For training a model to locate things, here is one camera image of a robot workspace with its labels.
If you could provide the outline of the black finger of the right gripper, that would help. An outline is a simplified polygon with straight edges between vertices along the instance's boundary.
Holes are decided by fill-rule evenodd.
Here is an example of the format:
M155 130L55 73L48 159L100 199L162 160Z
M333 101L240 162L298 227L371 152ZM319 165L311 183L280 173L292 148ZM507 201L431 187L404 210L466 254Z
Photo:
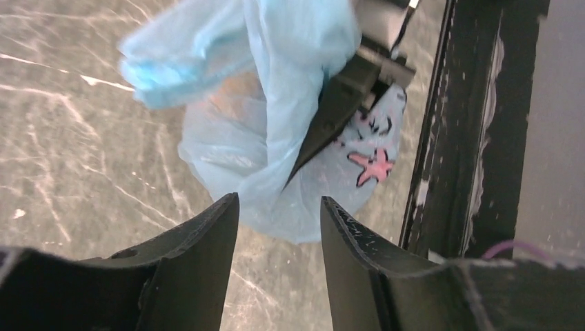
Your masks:
M338 137L378 80L382 64L355 55L323 87L296 162L286 181Z

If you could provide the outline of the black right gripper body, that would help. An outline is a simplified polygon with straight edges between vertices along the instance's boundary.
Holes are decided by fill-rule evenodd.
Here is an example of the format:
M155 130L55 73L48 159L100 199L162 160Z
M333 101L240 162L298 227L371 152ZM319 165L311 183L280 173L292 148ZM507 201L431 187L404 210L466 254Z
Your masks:
M355 1L354 10L362 33L359 55L380 68L380 81L407 88L415 70L406 65L398 45L418 6L417 1Z

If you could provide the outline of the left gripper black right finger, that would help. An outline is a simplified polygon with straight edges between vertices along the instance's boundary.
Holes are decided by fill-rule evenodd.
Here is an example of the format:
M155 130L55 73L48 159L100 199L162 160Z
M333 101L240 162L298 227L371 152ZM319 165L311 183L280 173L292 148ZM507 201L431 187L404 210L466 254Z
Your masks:
M321 200L335 330L583 330L584 266L527 259L434 263Z

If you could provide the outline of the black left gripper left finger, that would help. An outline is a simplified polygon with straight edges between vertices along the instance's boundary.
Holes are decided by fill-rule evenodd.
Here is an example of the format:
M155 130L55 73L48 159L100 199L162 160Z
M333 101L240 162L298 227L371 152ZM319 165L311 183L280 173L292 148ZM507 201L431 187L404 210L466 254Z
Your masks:
M1 248L2 330L218 330L239 197L108 258Z

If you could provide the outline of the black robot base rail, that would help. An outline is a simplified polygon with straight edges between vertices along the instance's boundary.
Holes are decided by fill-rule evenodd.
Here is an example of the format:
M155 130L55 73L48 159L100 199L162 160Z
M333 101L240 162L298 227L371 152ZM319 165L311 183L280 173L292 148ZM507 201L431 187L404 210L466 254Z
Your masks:
M426 257L515 237L548 1L448 1L399 240Z

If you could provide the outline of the light blue plastic bag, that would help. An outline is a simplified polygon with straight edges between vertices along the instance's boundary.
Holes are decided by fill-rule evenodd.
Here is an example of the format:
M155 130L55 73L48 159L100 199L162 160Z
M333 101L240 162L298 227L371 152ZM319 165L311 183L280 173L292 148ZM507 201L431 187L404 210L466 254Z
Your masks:
M185 106L178 151L240 221L292 243L321 239L320 201L355 212L399 154L405 88L378 80L341 134L286 181L323 87L359 55L355 1L180 1L120 44L135 99Z

